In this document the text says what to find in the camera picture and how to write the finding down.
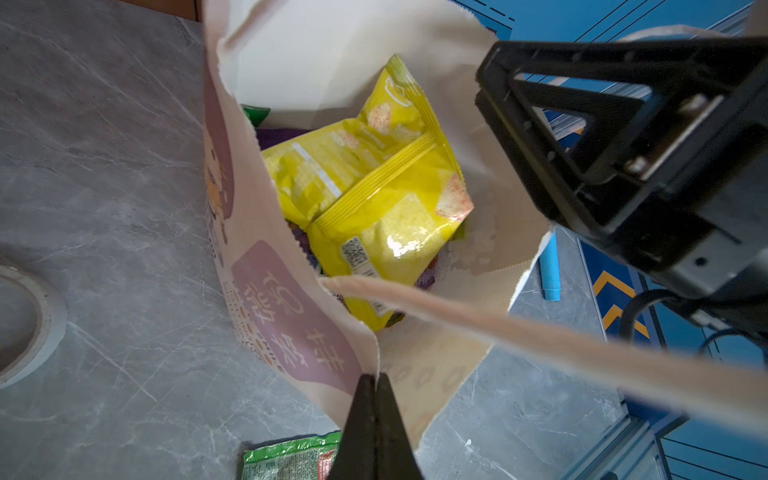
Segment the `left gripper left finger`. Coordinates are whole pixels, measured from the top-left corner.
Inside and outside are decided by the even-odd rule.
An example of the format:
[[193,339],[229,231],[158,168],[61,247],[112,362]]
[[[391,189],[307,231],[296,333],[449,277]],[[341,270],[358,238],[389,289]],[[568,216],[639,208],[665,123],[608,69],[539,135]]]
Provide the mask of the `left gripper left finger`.
[[376,377],[360,377],[328,480],[376,478]]

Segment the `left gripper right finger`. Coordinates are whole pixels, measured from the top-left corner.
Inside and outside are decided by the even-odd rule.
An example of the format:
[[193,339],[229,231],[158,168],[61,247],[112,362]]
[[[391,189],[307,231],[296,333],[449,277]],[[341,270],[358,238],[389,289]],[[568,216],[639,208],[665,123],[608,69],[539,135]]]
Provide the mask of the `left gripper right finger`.
[[380,373],[376,382],[375,409],[375,478],[422,480],[394,389],[385,373]]

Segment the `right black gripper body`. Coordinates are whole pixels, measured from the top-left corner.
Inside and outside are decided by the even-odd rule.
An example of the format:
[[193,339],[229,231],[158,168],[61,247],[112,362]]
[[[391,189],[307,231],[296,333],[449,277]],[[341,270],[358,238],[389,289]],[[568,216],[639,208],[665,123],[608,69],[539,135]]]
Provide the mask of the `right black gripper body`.
[[600,249],[745,336],[767,332],[767,41],[614,42],[650,97],[611,157]]

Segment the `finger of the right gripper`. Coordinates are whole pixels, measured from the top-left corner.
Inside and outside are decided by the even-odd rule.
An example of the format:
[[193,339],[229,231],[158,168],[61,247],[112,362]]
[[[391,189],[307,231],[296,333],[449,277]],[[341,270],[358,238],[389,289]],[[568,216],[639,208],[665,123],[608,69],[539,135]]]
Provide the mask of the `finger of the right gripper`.
[[537,208],[602,240],[763,121],[767,42],[501,41],[476,79],[477,106]]

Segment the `green white snack packet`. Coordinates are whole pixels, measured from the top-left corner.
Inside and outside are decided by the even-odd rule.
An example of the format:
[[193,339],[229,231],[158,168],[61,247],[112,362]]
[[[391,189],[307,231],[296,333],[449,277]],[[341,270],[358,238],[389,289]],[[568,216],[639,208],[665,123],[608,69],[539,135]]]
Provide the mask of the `green white snack packet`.
[[324,480],[330,474],[342,433],[301,436],[247,450],[242,480]]

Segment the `yellow snack bag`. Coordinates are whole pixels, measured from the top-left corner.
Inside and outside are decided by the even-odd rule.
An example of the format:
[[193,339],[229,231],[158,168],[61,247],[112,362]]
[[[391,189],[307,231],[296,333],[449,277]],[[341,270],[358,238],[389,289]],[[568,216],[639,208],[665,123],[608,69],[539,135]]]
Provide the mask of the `yellow snack bag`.
[[285,219],[329,277],[414,286],[474,208],[437,115],[398,55],[357,117],[262,157]]

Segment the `white printed paper bag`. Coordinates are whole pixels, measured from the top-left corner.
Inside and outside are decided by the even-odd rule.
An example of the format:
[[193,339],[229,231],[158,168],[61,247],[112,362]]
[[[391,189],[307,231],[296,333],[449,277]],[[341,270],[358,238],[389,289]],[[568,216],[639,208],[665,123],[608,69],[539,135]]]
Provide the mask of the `white printed paper bag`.
[[[388,368],[409,440],[429,425],[492,342],[646,400],[767,429],[767,378],[737,367],[589,339],[508,311],[552,235],[472,104],[469,71],[492,36],[450,1],[207,1],[202,7],[209,234],[237,338],[316,403],[347,421],[358,379]],[[407,309],[380,333],[320,282],[278,207],[243,106],[268,123],[339,119],[393,55],[427,90],[470,175],[466,234],[436,256],[428,291],[389,287]]]

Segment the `purple Fox's candy bag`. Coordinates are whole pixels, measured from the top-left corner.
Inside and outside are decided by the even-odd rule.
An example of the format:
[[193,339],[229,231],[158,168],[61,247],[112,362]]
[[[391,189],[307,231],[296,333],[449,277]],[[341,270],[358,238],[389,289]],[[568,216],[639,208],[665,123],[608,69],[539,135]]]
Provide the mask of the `purple Fox's candy bag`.
[[[305,133],[309,133],[309,130],[302,129],[263,129],[256,130],[256,137],[258,139],[260,148],[266,150],[276,145],[282,144],[286,141],[290,141],[296,137],[299,137]],[[294,238],[299,243],[300,248],[304,252],[304,255],[320,276],[325,276],[325,271],[322,268],[317,257],[314,255],[311,246],[309,244],[308,236],[304,230],[302,230],[297,224],[289,220],[286,221],[289,229],[291,230]],[[427,268],[422,272],[418,280],[415,282],[415,286],[421,290],[429,290],[436,281],[436,269],[438,263],[438,256],[435,256],[428,264]]]

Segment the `green snack bag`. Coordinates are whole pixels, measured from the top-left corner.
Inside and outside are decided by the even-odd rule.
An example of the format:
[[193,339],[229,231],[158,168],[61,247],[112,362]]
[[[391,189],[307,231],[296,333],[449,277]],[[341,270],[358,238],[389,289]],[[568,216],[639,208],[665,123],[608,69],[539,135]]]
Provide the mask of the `green snack bag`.
[[254,129],[258,129],[260,127],[260,125],[265,121],[271,111],[270,108],[255,107],[245,104],[242,104],[241,108]]

